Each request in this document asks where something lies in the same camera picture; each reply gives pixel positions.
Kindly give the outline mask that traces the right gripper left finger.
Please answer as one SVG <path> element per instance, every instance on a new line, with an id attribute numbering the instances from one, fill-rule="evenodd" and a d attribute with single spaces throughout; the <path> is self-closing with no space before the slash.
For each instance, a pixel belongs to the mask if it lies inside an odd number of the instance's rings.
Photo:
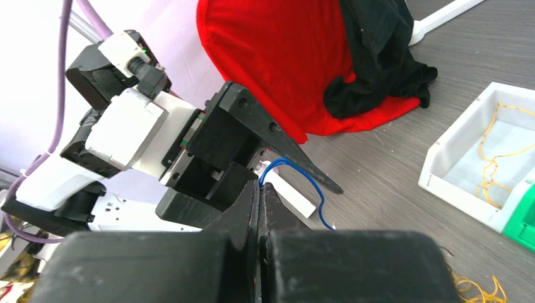
<path id="1" fill-rule="evenodd" d="M 78 232 L 59 245 L 32 302 L 254 302 L 260 189 L 250 181 L 199 232 Z"/>

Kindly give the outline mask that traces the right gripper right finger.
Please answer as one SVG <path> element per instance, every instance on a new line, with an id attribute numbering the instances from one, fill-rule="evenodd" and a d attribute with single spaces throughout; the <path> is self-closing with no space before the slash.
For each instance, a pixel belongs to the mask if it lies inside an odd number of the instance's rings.
<path id="1" fill-rule="evenodd" d="M 260 191 L 263 302 L 459 302 L 441 248 L 410 230 L 312 230 Z"/>

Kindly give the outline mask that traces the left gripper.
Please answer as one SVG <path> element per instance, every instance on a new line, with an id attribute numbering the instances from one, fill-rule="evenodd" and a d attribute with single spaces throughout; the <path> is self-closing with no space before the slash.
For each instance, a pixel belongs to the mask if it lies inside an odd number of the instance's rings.
<path id="1" fill-rule="evenodd" d="M 162 220 L 204 228 L 256 180 L 267 148 L 306 171 L 334 194 L 343 189 L 309 159 L 246 87 L 227 81 L 204 110 L 195 110 L 164 156 L 160 182 L 169 187 L 156 206 Z"/>

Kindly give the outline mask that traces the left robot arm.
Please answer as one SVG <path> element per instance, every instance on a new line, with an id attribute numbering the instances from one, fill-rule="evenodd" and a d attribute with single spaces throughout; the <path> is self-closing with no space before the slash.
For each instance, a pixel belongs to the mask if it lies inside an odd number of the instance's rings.
<path id="1" fill-rule="evenodd" d="M 83 49 L 65 79 L 89 103 L 72 140 L 25 175 L 2 211 L 56 237 L 78 231 L 197 232 L 251 181 L 266 150 L 333 193 L 342 188 L 244 86 L 228 81 L 205 108 L 173 96 L 142 36 Z"/>

